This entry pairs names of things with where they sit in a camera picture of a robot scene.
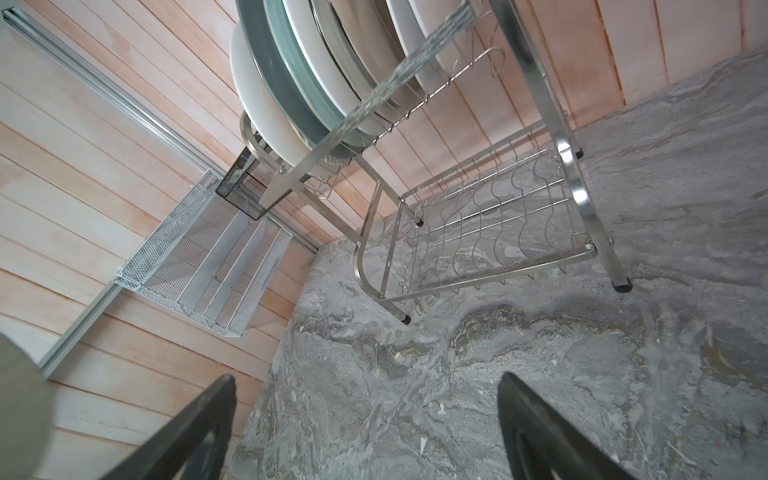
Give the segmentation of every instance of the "metal frame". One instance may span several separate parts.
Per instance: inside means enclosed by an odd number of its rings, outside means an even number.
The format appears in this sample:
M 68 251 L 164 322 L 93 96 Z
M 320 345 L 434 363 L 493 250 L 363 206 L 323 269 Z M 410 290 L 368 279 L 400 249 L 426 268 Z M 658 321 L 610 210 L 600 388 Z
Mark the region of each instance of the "metal frame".
M 309 192 L 299 182 L 299 180 L 304 175 L 306 175 L 315 165 L 317 165 L 318 162 L 320 162 L 325 156 L 333 151 L 336 146 L 340 145 L 341 140 L 345 138 L 347 134 L 353 132 L 364 119 L 373 114 L 378 108 L 389 101 L 389 99 L 396 91 L 398 91 L 400 88 L 404 88 L 407 81 L 413 77 L 416 72 L 420 71 L 422 68 L 426 68 L 428 62 L 434 58 L 435 55 L 437 55 L 448 43 L 452 41 L 454 35 L 465 30 L 473 23 L 473 21 L 476 19 L 476 15 L 470 4 L 468 2 L 463 2 L 462 5 L 456 10 L 456 12 L 445 20 L 441 27 L 439 27 L 435 32 L 427 37 L 425 43 L 416 52 L 404 60 L 404 62 L 401 63 L 401 65 L 386 80 L 384 80 L 378 87 L 374 89 L 371 95 L 363 103 L 361 103 L 361 105 L 359 105 L 346 117 L 341 125 L 330 132 L 323 139 L 323 141 L 315 146 L 312 151 L 296 167 L 289 170 L 284 165 L 276 166 L 277 174 L 270 182 L 269 187 L 260 200 L 260 205 L 269 208 L 276 204 L 276 202 L 279 201 L 279 199 L 285 195 L 286 192 L 293 190 L 294 192 L 297 192 L 305 201 L 307 201 L 307 203 L 314 206 L 327 220 L 331 222 L 331 224 L 334 225 L 334 227 L 338 228 L 349 239 L 356 243 L 355 254 L 353 258 L 353 269 L 363 291 L 365 291 L 367 295 L 371 296 L 381 306 L 383 306 L 404 323 L 409 323 L 410 316 L 395 305 L 397 302 L 402 302 L 404 300 L 409 300 L 418 296 L 438 295 L 441 292 L 447 290 L 456 291 L 467 286 L 477 287 L 483 283 L 491 281 L 504 282 L 505 279 L 512 276 L 532 276 L 533 273 L 540 270 L 548 270 L 558 267 L 562 268 L 572 263 L 594 258 L 595 256 L 599 256 L 601 258 L 616 291 L 625 293 L 630 291 L 632 287 L 632 284 L 627 278 L 626 273 L 624 272 L 624 269 L 621 266 L 621 263 L 619 262 L 614 251 L 612 240 L 606 234 L 603 224 L 594 209 L 591 196 L 581 174 L 581 169 L 578 166 L 578 158 L 580 158 L 582 155 L 581 149 L 578 146 L 578 143 L 574 137 L 574 133 L 570 124 L 568 123 L 566 114 L 564 113 L 559 103 L 557 95 L 554 93 L 549 84 L 546 70 L 538 53 L 536 52 L 535 46 L 531 41 L 531 37 L 528 34 L 525 25 L 522 23 L 521 16 L 519 15 L 514 2 L 512 0 L 491 0 L 490 5 L 493 13 L 495 13 L 496 18 L 498 19 L 500 27 L 499 29 L 504 34 L 507 43 L 509 43 L 511 47 L 512 53 L 515 56 L 515 60 L 518 62 L 521 70 L 523 71 L 526 83 L 528 84 L 528 88 L 530 89 L 531 95 L 534 98 L 536 106 L 538 107 L 538 110 L 541 114 L 541 121 L 527 128 L 524 128 L 519 132 L 515 132 L 514 134 L 497 142 L 491 147 L 478 152 L 476 155 L 473 155 L 472 157 L 455 165 L 454 167 L 441 172 L 430 180 L 423 182 L 419 186 L 412 188 L 402 196 L 398 195 L 394 189 L 392 189 L 392 187 L 388 185 L 386 181 L 384 181 L 365 160 L 362 159 L 361 155 L 354 156 L 353 160 L 356 161 L 359 166 L 376 182 L 376 188 L 371 199 L 371 204 L 369 205 L 366 218 L 359 233 L 355 229 L 351 228 L 346 223 L 346 221 L 331 211 L 325 204 L 323 204 L 323 202 L 320 201 L 320 199 Z M 435 91 L 429 92 L 421 103 L 407 110 L 400 121 L 407 119 L 414 110 L 426 104 L 429 99 L 434 97 L 444 88 L 447 88 L 459 75 L 471 68 L 484 56 L 490 55 L 493 51 L 498 51 L 500 52 L 500 55 L 504 55 L 504 52 L 498 47 L 488 48 L 477 57 L 474 57 L 475 52 L 473 51 L 472 56 L 474 58 L 470 58 L 468 64 L 464 68 L 454 73 L 453 75 L 449 75 L 449 79 L 446 83 L 437 88 Z M 392 131 L 392 129 L 400 121 L 389 125 L 384 133 L 372 141 L 372 144 L 375 144 L 378 139 Z M 573 200 L 572 203 L 575 205 L 575 210 L 578 212 L 578 216 L 581 218 L 586 230 L 585 232 L 576 232 L 574 230 L 573 237 L 577 235 L 584 235 L 584 237 L 587 239 L 580 245 L 577 245 L 576 242 L 572 242 L 574 248 L 571 252 L 562 253 L 560 255 L 553 255 L 551 257 L 542 256 L 539 257 L 536 261 L 532 260 L 528 262 L 516 263 L 514 266 L 510 266 L 509 268 L 497 268 L 485 272 L 477 272 L 447 284 L 432 285 L 419 291 L 408 293 L 404 292 L 399 296 L 390 298 L 386 297 L 387 284 L 391 276 L 390 270 L 392 268 L 393 256 L 396 251 L 398 229 L 402 225 L 402 215 L 406 214 L 408 217 L 413 219 L 413 224 L 415 224 L 417 227 L 422 226 L 425 221 L 425 218 L 422 215 L 422 211 L 419 209 L 423 206 L 423 203 L 419 204 L 417 202 L 417 207 L 419 208 L 414 210 L 413 207 L 406 204 L 406 200 L 414 197 L 420 190 L 426 189 L 429 185 L 438 184 L 439 182 L 445 183 L 445 180 L 456 178 L 459 175 L 465 174 L 469 167 L 476 167 L 477 164 L 484 158 L 496 155 L 500 148 L 506 145 L 511 146 L 516 141 L 520 141 L 521 139 L 525 139 L 527 137 L 533 138 L 536 133 L 543 132 L 544 129 L 546 129 L 546 131 L 548 131 L 551 136 L 552 142 L 554 144 L 554 150 L 541 150 L 536 154 L 543 154 L 543 152 L 547 151 L 551 154 L 552 157 L 557 158 L 561 165 L 561 167 L 558 168 L 558 173 L 561 172 L 563 176 L 552 182 L 550 182 L 550 180 L 545 180 L 545 185 L 543 187 L 535 189 L 532 192 L 523 193 L 523 191 L 518 188 L 521 191 L 521 195 L 503 202 L 499 201 L 498 206 L 489 207 L 486 210 L 492 210 L 493 208 L 501 209 L 506 203 L 524 198 L 526 195 L 535 193 L 537 190 L 546 189 L 547 193 L 549 193 L 550 187 L 558 185 L 558 187 L 562 189 L 563 195 L 566 196 L 565 198 L 561 200 L 553 200 L 550 195 L 550 202 L 548 205 L 530 211 L 525 209 L 525 203 L 523 203 L 525 210 L 523 214 L 527 216 L 529 213 L 534 213 L 541 210 L 542 208 L 551 208 L 554 210 L 555 206 L 559 204 L 563 204 L 564 207 L 567 207 L 568 204 L 571 204 L 570 200 Z M 246 129 L 243 129 L 243 136 L 246 137 L 248 134 L 253 136 L 253 132 L 250 130 L 250 122 L 247 125 L 247 131 Z M 252 149 L 254 155 L 257 155 L 257 150 L 257 148 Z M 467 185 L 462 184 L 462 187 L 458 190 L 458 192 L 461 193 L 465 188 L 478 185 L 493 177 L 493 175 L 500 174 L 508 168 L 509 166 L 499 170 L 499 165 L 497 163 L 495 173 L 491 173 L 484 177 L 481 175 L 474 183 L 470 182 Z M 365 256 L 367 244 L 369 242 L 369 236 L 372 231 L 372 224 L 376 217 L 376 209 L 378 207 L 382 193 L 391 198 L 395 204 L 399 206 L 399 208 L 394 221 L 394 231 L 392 233 L 392 239 L 389 243 L 388 256 L 384 264 L 382 283 L 379 288 L 376 288 L 366 277 L 362 267 L 362 262 L 363 257 Z M 479 227 L 479 231 L 482 231 L 484 228 L 493 227 L 493 225 L 482 226 L 482 215 L 484 212 L 485 210 L 480 209 L 476 214 L 473 214 L 478 215 L 478 219 L 480 220 L 481 226 Z M 462 217 L 461 222 L 464 222 L 470 217 L 472 217 L 472 215 Z M 503 223 L 505 221 L 508 220 L 500 220 L 500 222 L 497 224 Z

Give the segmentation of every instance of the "white plate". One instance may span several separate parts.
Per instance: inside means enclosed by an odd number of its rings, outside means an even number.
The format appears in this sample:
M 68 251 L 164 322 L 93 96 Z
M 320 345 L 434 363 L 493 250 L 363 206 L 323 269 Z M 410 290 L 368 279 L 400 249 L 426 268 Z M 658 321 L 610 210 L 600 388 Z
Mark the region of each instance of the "white plate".
M 462 0 L 408 1 L 424 36 L 436 30 L 462 3 Z M 475 55 L 478 55 L 480 53 L 479 45 L 476 45 L 475 49 L 478 50 Z M 464 31 L 456 35 L 454 41 L 437 54 L 437 61 L 443 70 L 453 75 L 469 63 L 471 56 L 472 34 Z
M 330 52 L 328 52 L 323 37 L 317 28 L 317 23 L 315 23 L 310 2 L 308 0 L 283 0 L 283 5 L 296 40 L 299 42 L 301 52 L 307 63 L 310 64 L 312 73 L 336 108 L 342 114 L 348 115 L 359 105 L 360 99 L 355 95 L 352 87 L 349 86 Z M 359 128 L 369 135 L 378 135 L 385 130 L 382 125 L 372 119 L 366 119 Z
M 395 24 L 397 37 L 400 39 L 400 45 L 406 55 L 410 55 L 422 43 L 424 43 L 424 32 L 422 31 L 409 0 L 386 0 L 389 7 L 389 14 L 392 16 L 392 22 Z M 427 91 L 434 91 L 440 85 L 444 84 L 447 78 L 445 72 L 434 61 L 424 67 L 416 74 L 416 79 Z
M 235 89 L 251 123 L 286 162 L 294 167 L 310 152 L 264 84 L 242 27 L 235 25 L 230 43 L 230 68 Z

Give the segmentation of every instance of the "rack leg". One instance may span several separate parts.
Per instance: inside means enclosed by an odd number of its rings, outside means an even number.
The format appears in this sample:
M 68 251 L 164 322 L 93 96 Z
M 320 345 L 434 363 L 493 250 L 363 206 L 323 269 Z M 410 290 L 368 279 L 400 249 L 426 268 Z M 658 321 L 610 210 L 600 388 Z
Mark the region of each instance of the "rack leg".
M 577 159 L 583 153 L 576 143 L 571 126 L 565 119 L 558 96 L 549 83 L 541 57 L 536 52 L 536 47 L 521 20 L 520 13 L 513 0 L 491 0 L 491 7 L 520 65 L 541 119 L 552 137 L 554 146 L 558 149 L 578 213 L 584 221 L 592 243 L 597 248 L 614 289 L 620 293 L 629 292 L 632 290 L 632 282 L 627 278 L 613 245 L 608 240 L 577 163 Z

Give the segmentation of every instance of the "wall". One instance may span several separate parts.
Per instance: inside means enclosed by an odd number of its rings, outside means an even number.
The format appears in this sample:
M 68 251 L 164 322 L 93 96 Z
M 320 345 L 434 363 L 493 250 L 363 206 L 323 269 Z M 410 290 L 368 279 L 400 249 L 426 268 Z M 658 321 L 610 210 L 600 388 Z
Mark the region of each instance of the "wall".
M 512 371 L 635 478 L 764 478 L 766 91 L 763 48 L 577 132 L 629 294 L 592 260 L 420 298 L 404 326 L 360 290 L 351 242 L 323 248 L 233 476 L 510 478 Z
M 602 118 L 768 39 L 763 0 L 517 0 L 574 126 Z M 242 150 L 229 70 L 235 0 L 27 0 L 24 9 L 228 168 Z M 462 38 L 500 46 L 364 157 L 399 193 L 539 119 L 495 19 Z M 359 227 L 373 182 L 346 168 L 327 203 Z M 279 210 L 318 242 L 341 237 L 289 195 Z M 394 211 L 384 200 L 381 216 Z
M 11 29 L 0 105 L 0 333 L 38 361 L 202 172 Z M 234 447 L 312 258 L 291 243 L 242 339 L 122 293 L 52 378 L 36 475 L 98 478 L 225 373 Z

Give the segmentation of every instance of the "dish rack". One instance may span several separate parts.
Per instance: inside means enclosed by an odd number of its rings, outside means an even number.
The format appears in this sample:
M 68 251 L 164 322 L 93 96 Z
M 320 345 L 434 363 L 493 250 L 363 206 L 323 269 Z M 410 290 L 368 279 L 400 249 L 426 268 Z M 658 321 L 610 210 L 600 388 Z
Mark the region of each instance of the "dish rack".
M 513 276 L 532 276 L 540 270 L 563 268 L 594 257 L 602 260 L 616 291 L 626 293 L 632 288 L 581 175 L 578 160 L 582 151 L 514 2 L 490 0 L 489 3 L 491 9 L 478 17 L 472 6 L 463 2 L 293 168 L 265 151 L 243 114 L 241 129 L 249 150 L 274 172 L 266 191 L 256 195 L 262 211 L 268 211 L 291 191 L 315 207 L 334 227 L 356 242 L 353 269 L 362 290 L 405 324 L 411 320 L 400 306 L 406 300 L 458 292 L 468 286 L 479 288 L 491 281 L 504 283 Z M 352 152 L 351 159 L 329 158 L 365 119 L 380 122 L 382 119 L 376 111 L 399 89 L 407 88 L 407 83 L 422 69 L 431 68 L 435 56 L 453 42 L 455 35 L 470 28 L 474 20 L 491 13 L 498 20 L 496 29 L 506 37 L 522 70 L 541 121 L 403 195 L 397 194 L 359 152 Z M 505 52 L 499 47 L 487 48 L 476 56 L 472 52 L 465 66 L 449 75 L 442 86 L 428 92 L 420 103 L 404 112 L 400 120 L 389 124 L 370 145 L 375 145 L 413 111 L 488 55 L 503 57 Z M 545 133 L 551 141 L 541 146 L 537 138 Z M 533 150 L 519 154 L 524 142 L 532 145 Z M 350 161 L 357 162 L 376 183 L 360 231 L 318 198 L 317 187 L 312 190 L 305 184 L 307 174 L 316 165 Z M 332 176 L 324 179 L 328 188 L 333 187 L 333 181 Z M 395 202 L 398 210 L 393 221 L 377 224 L 379 234 L 372 240 L 382 195 Z M 363 269 L 364 260 L 372 264 L 366 265 L 367 272 Z
M 241 337 L 293 236 L 216 195 L 220 182 L 206 172 L 114 282 L 222 336 Z

